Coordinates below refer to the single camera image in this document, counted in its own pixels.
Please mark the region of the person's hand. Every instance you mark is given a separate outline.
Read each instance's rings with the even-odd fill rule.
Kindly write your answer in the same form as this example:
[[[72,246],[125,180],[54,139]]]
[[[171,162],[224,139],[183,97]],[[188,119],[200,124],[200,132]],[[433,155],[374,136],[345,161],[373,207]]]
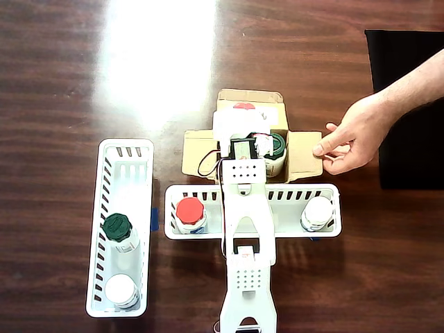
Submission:
[[[368,164],[396,120],[396,107],[382,92],[353,103],[340,124],[327,123],[330,132],[312,149],[332,175]]]

